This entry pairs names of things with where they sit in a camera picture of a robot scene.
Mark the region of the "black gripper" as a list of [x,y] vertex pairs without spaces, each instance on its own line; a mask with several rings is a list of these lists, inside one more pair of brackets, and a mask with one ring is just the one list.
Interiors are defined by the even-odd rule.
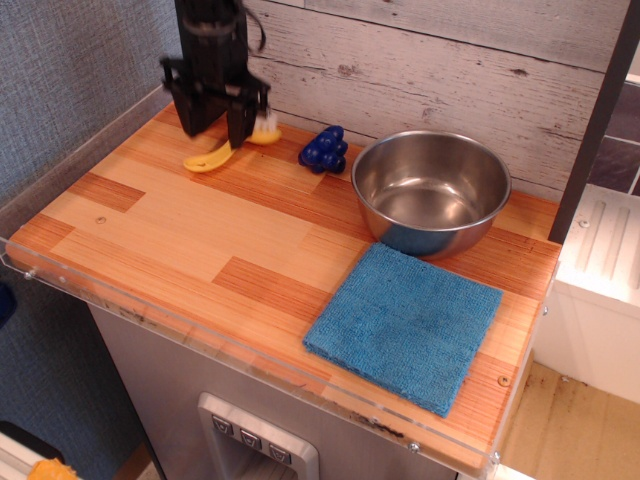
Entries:
[[228,140],[238,149],[253,133],[258,112],[269,110],[270,85],[248,68],[249,55],[266,44],[249,43],[253,14],[180,14],[182,56],[161,60],[164,87],[171,93],[189,137],[205,132],[227,109]]

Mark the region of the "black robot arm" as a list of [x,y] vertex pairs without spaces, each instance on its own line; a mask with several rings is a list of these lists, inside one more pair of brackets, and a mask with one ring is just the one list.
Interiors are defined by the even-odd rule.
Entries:
[[163,86],[188,136],[226,115],[228,140],[237,149],[268,110],[270,85],[248,68],[247,19],[254,14],[241,1],[177,1],[175,9],[182,56],[160,60]]

